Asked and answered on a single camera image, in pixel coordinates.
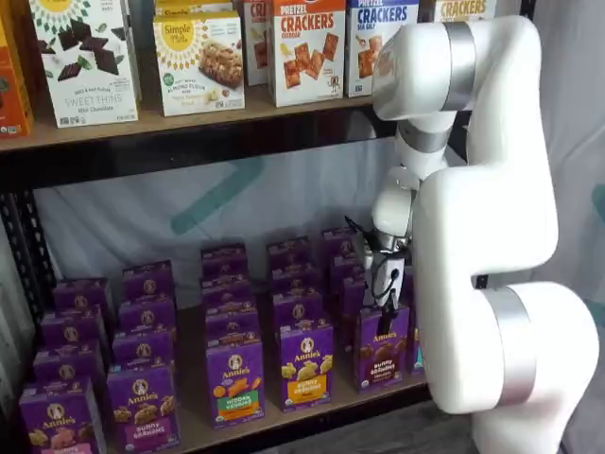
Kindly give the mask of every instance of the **shelf board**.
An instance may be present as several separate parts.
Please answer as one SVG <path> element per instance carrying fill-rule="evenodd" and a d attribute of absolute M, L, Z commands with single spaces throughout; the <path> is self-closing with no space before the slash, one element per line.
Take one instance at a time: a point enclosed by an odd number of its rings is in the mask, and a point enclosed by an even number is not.
<path fill-rule="evenodd" d="M 204 353 L 199 325 L 203 323 L 199 307 L 179 312 L 178 408 L 181 445 L 167 454 L 211 451 L 218 445 L 226 452 L 251 452 L 286 441 L 366 419 L 374 415 L 427 400 L 423 375 L 406 375 L 400 385 L 358 393 L 352 383 L 353 370 L 343 356 L 336 354 L 332 402 L 313 409 L 282 413 L 277 407 L 279 368 L 270 370 L 271 347 L 264 342 L 266 406 L 263 419 L 233 428 L 210 426 L 208 390 L 205 386 Z M 110 452 L 117 453 L 113 447 Z"/>

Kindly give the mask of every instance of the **wooden shelf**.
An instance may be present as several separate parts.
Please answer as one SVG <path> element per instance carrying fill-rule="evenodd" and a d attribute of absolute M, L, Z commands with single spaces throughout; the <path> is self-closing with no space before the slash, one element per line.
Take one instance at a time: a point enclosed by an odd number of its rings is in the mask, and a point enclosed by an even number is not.
<path fill-rule="evenodd" d="M 212 450 L 218 445 L 228 444 L 229 442 L 246 442 L 256 434 L 267 435 L 272 431 L 270 437 L 264 437 L 266 442 L 280 443 L 279 436 L 273 436 L 276 429 L 287 429 L 285 440 L 293 440 L 304 436 L 302 432 L 296 429 L 297 424 L 313 421 L 319 425 L 324 425 L 324 429 L 332 428 L 326 426 L 325 420 L 331 413 L 346 410 L 363 410 L 365 405 L 370 404 L 376 399 L 401 397 L 402 393 L 419 393 L 426 395 L 424 386 L 424 376 L 406 375 L 404 382 L 397 386 L 375 390 L 369 393 L 358 393 L 352 383 L 352 368 L 347 361 L 336 354 L 335 374 L 333 380 L 333 398 L 330 404 L 320 405 L 313 409 L 296 410 L 291 413 L 282 413 L 276 405 L 277 391 L 279 390 L 278 369 L 269 370 L 268 364 L 271 363 L 269 342 L 264 345 L 265 362 L 265 381 L 267 383 L 265 394 L 266 411 L 265 418 L 251 421 L 233 428 L 213 429 L 210 426 L 210 416 L 208 412 L 208 390 L 205 387 L 205 371 L 202 365 L 202 358 L 205 355 L 203 349 L 202 335 L 199 333 L 200 324 L 203 323 L 202 311 L 199 307 L 185 309 L 179 313 L 179 344 L 178 344 L 178 396 L 180 407 L 178 409 L 179 422 L 181 425 L 181 445 L 173 449 L 163 451 L 167 454 L 189 453 L 196 451 Z M 315 426 L 311 433 L 320 431 L 319 426 Z M 248 450 L 253 450 L 251 444 L 246 444 Z M 229 452 L 239 449 L 232 447 Z"/>

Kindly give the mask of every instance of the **snack box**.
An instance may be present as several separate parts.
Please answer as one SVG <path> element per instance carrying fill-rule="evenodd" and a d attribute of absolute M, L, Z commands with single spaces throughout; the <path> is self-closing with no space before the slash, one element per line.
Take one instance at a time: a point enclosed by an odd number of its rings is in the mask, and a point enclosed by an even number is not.
<path fill-rule="evenodd" d="M 26 386 L 19 407 L 29 436 L 30 452 L 107 452 L 88 377 Z"/>
<path fill-rule="evenodd" d="M 63 279 L 53 288 L 57 309 L 86 309 L 99 305 L 103 320 L 108 328 L 116 323 L 110 281 L 104 277 L 85 279 Z"/>
<path fill-rule="evenodd" d="M 112 349 L 117 364 L 151 358 L 154 362 L 174 366 L 172 331 L 164 326 L 143 325 L 118 331 L 113 338 Z"/>
<path fill-rule="evenodd" d="M 40 323 L 44 344 L 58 347 L 65 343 L 78 345 L 87 341 L 98 341 L 103 359 L 111 357 L 107 333 L 99 306 L 86 310 L 64 309 L 46 312 Z"/>
<path fill-rule="evenodd" d="M 374 63 L 383 44 L 406 24 L 418 21 L 418 0 L 349 0 L 346 93 L 372 94 Z"/>
<path fill-rule="evenodd" d="M 201 274 L 204 279 L 216 279 L 223 274 L 248 274 L 248 256 L 244 243 L 202 250 Z"/>
<path fill-rule="evenodd" d="M 157 16 L 183 16 L 196 12 L 232 11 L 233 4 L 228 0 L 156 0 Z"/>
<path fill-rule="evenodd" d="M 267 2 L 268 87 L 277 107 L 342 97 L 346 0 Z"/>
<path fill-rule="evenodd" d="M 150 296 L 131 302 L 125 301 L 118 309 L 122 330 L 137 326 L 158 326 L 169 329 L 176 337 L 177 311 L 171 298 Z"/>
<path fill-rule="evenodd" d="M 31 0 L 59 128 L 138 119 L 124 0 Z"/>
<path fill-rule="evenodd" d="M 258 329 L 206 334 L 211 418 L 225 428 L 265 416 L 263 346 Z"/>
<path fill-rule="evenodd" d="M 0 138 L 29 135 L 34 119 L 14 34 L 23 30 L 10 3 L 0 1 Z"/>
<path fill-rule="evenodd" d="M 273 325 L 276 330 L 292 320 L 318 320 L 323 317 L 323 297 L 316 288 L 299 288 L 273 293 Z"/>
<path fill-rule="evenodd" d="M 245 107 L 237 12 L 155 16 L 153 31 L 165 116 Z"/>
<path fill-rule="evenodd" d="M 206 307 L 218 307 L 240 298 L 251 298 L 248 276 L 243 273 L 218 276 L 216 279 L 200 279 L 201 303 Z"/>
<path fill-rule="evenodd" d="M 493 19 L 496 0 L 421 0 L 421 22 Z"/>
<path fill-rule="evenodd" d="M 122 271 L 122 299 L 134 301 L 142 296 L 175 296 L 170 260 L 139 265 Z"/>
<path fill-rule="evenodd" d="M 148 453 L 179 445 L 172 368 L 139 358 L 114 365 L 107 378 L 120 452 Z"/>
<path fill-rule="evenodd" d="M 268 267 L 270 270 L 284 268 L 296 263 L 313 262 L 311 242 L 307 236 L 298 236 L 267 245 Z"/>
<path fill-rule="evenodd" d="M 88 376 L 99 389 L 105 384 L 105 368 L 98 341 L 38 350 L 34 358 L 34 375 L 39 383 Z"/>
<path fill-rule="evenodd" d="M 284 412 L 330 402 L 334 332 L 327 317 L 280 326 L 279 358 Z"/>
<path fill-rule="evenodd" d="M 244 42 L 246 43 L 246 81 L 267 83 L 267 4 L 265 0 L 244 0 Z"/>
<path fill-rule="evenodd" d="M 399 307 L 389 332 L 378 335 L 382 312 L 364 308 L 357 318 L 354 344 L 354 383 L 361 392 L 403 380 L 408 307 Z"/>

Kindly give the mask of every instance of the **white robotic arm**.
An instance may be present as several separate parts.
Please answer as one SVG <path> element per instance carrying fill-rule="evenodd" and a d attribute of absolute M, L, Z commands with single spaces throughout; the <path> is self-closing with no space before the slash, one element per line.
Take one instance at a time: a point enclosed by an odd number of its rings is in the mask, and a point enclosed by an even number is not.
<path fill-rule="evenodd" d="M 403 26 L 374 66 L 374 109 L 399 121 L 402 162 L 373 208 L 377 238 L 394 252 L 411 245 L 430 391 L 444 411 L 474 413 L 482 454 L 556 453 L 598 355 L 592 317 L 569 289 L 471 281 L 541 265 L 557 245 L 540 67 L 540 38 L 521 17 Z M 448 168 L 459 110 L 474 111 L 468 165 Z M 387 263 L 374 292 L 396 278 L 396 301 L 403 263 Z"/>

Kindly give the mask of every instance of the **orange box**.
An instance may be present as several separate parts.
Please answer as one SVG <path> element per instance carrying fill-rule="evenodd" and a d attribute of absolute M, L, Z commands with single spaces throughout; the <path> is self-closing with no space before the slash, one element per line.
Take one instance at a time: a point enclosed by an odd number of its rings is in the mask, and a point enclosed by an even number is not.
<path fill-rule="evenodd" d="M 29 135 L 33 125 L 12 18 L 9 0 L 0 0 L 0 139 Z"/>

